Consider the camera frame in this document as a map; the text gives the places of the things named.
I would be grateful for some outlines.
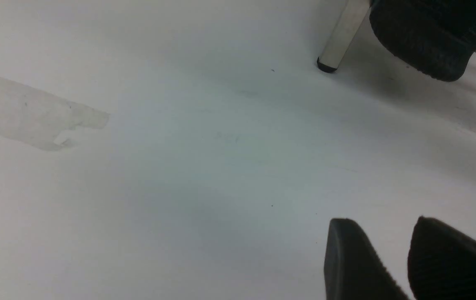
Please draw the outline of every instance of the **metal leg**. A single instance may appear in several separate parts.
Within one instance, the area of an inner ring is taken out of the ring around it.
[[[343,55],[370,8],[370,0],[345,0],[345,2],[345,7],[325,49],[318,57],[318,68],[324,72],[332,73],[337,70]]]

